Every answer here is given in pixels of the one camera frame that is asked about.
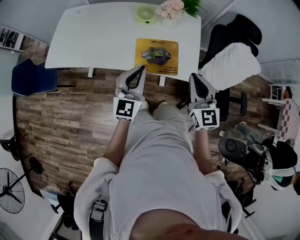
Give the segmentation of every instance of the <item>yellow placemat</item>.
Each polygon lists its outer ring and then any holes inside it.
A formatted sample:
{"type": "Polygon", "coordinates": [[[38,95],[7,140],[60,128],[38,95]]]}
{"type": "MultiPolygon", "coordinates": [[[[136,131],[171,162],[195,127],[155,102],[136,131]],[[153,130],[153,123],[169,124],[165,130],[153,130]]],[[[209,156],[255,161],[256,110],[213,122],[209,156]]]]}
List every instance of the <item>yellow placemat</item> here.
{"type": "Polygon", "coordinates": [[[147,73],[177,75],[178,43],[138,38],[135,46],[135,67],[144,65],[147,73]]]}

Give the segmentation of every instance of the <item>fan stand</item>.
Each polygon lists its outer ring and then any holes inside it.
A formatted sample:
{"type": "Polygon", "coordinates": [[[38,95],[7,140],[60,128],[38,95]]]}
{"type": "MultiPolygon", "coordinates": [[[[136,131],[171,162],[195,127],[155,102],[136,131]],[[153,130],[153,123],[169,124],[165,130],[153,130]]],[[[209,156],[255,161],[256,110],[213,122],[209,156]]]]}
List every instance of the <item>fan stand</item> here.
{"type": "Polygon", "coordinates": [[[20,178],[18,178],[11,186],[3,186],[3,192],[7,195],[12,194],[12,188],[22,180],[30,171],[34,171],[37,175],[41,175],[43,173],[43,167],[39,163],[39,161],[35,157],[31,157],[29,159],[30,169],[27,170],[20,178]]]}

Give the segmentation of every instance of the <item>blue chair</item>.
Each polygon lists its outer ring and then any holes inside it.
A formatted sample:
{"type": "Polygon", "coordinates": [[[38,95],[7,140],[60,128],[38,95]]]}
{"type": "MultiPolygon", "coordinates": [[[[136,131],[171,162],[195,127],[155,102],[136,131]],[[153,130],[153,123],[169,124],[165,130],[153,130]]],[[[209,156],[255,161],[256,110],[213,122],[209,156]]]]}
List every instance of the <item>blue chair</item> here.
{"type": "Polygon", "coordinates": [[[44,62],[35,65],[31,59],[26,59],[13,69],[11,90],[15,94],[28,97],[33,93],[55,90],[57,81],[57,69],[46,69],[44,62]]]}

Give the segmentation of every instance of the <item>wooden floor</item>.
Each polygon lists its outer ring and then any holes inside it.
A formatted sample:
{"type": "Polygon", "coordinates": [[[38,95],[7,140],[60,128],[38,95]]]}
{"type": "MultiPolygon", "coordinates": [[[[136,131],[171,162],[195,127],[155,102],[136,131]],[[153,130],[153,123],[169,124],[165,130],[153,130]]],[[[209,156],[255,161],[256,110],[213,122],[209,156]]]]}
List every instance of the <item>wooden floor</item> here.
{"type": "MultiPolygon", "coordinates": [[[[31,58],[38,64],[45,61],[48,46],[25,39],[24,58],[31,58]]],[[[101,157],[113,134],[117,121],[113,117],[113,96],[115,79],[123,72],[119,70],[96,69],[92,78],[87,77],[88,69],[76,68],[59,71],[59,84],[75,87],[58,88],[58,91],[17,97],[17,125],[22,135],[24,155],[32,154],[43,165],[46,175],[30,174],[36,190],[46,185],[62,192],[68,190],[73,181],[78,189],[92,169],[93,161],[101,157]]],[[[176,105],[188,96],[188,83],[166,78],[164,87],[158,85],[159,78],[147,75],[144,95],[150,102],[150,111],[162,100],[176,105]]],[[[240,106],[230,105],[227,122],[220,128],[209,131],[210,147],[218,152],[219,130],[232,130],[241,120],[256,127],[258,123],[274,127],[276,110],[260,99],[269,95],[268,84],[260,77],[253,76],[231,88],[231,96],[238,97],[240,91],[248,96],[248,113],[240,116],[240,106]]],[[[180,111],[188,127],[192,126],[186,109],[180,111]]],[[[230,163],[222,171],[229,180],[245,178],[250,188],[251,180],[239,166],[230,163]]]]}

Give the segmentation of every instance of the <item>electric fan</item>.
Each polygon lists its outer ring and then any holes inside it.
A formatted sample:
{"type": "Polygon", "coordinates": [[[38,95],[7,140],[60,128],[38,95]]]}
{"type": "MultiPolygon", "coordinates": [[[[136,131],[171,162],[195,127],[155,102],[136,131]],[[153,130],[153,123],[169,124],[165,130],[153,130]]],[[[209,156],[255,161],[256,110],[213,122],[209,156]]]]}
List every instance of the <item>electric fan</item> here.
{"type": "Polygon", "coordinates": [[[154,24],[155,23],[155,7],[139,6],[136,12],[135,20],[139,23],[154,24]]]}
{"type": "Polygon", "coordinates": [[[25,204],[25,194],[21,179],[30,171],[41,175],[43,168],[39,161],[31,157],[29,159],[30,169],[20,178],[7,168],[0,168],[0,206],[9,213],[19,213],[25,204]]]}

